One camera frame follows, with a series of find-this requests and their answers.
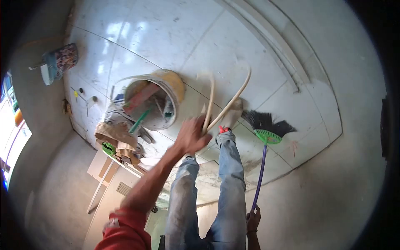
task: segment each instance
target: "broom bristles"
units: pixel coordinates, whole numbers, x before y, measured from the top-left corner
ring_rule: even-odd
[[[297,132],[296,128],[286,122],[286,120],[275,122],[271,113],[261,113],[255,110],[246,111],[242,113],[242,118],[245,119],[251,127],[255,129],[263,129],[283,137],[290,132]]]

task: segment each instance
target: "red sleeve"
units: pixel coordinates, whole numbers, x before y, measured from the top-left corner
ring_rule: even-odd
[[[123,208],[111,213],[109,218],[103,229],[103,240],[95,250],[151,250],[151,237],[144,231],[145,214]]]

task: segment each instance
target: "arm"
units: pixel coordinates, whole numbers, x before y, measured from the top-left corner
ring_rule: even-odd
[[[261,220],[261,212],[260,208],[256,205],[257,213],[254,211],[250,211],[246,215],[247,220],[247,240],[248,240],[248,250],[260,250],[260,244],[258,243],[257,238],[257,227]]]
[[[174,145],[166,151],[156,166],[132,188],[121,202],[121,208],[146,213],[154,206],[174,165],[184,154],[194,154],[211,140],[210,134],[202,136],[204,119],[205,116],[200,116],[183,122]]]
[[[96,250],[151,249],[150,235],[144,231],[146,213],[154,207],[172,167],[184,156],[205,147],[212,136],[202,135],[204,116],[186,120],[174,145],[152,170],[143,176],[121,202],[120,209],[110,214],[103,229],[103,240]]]

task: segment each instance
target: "paint bucket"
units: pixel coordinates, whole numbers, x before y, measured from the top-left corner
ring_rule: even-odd
[[[68,69],[74,67],[78,62],[78,48],[75,43],[67,44],[61,48],[46,52],[42,55],[45,63],[40,67],[42,78],[46,85],[54,80],[60,80]]]
[[[125,90],[125,103],[135,95],[136,88],[140,88],[144,81],[157,84],[161,90],[153,94],[142,105],[136,107],[129,116],[137,121],[144,112],[151,108],[141,126],[153,131],[169,128],[176,120],[179,104],[183,101],[185,95],[184,83],[172,70],[156,70],[151,74],[135,76]],[[165,100],[168,98],[172,103],[170,108],[173,115],[170,118],[164,117]]]

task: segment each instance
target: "green broom head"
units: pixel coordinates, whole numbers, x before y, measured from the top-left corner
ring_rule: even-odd
[[[256,136],[266,144],[277,144],[282,137],[297,130],[285,120],[276,122],[271,113],[261,113],[255,110],[243,111],[242,118],[253,128]]]
[[[269,132],[268,130],[255,129],[254,133],[256,136],[266,145],[266,144],[277,144],[282,141],[282,137]]]

